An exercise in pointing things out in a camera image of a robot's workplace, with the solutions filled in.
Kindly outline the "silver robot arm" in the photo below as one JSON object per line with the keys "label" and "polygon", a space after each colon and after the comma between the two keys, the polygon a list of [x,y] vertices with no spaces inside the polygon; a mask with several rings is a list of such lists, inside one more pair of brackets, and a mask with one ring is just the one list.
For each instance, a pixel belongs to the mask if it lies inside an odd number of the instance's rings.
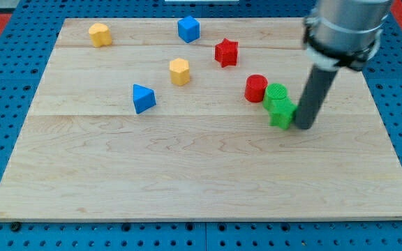
{"label": "silver robot arm", "polygon": [[380,48],[392,0],[318,0],[304,18],[304,49],[316,67],[360,71]]}

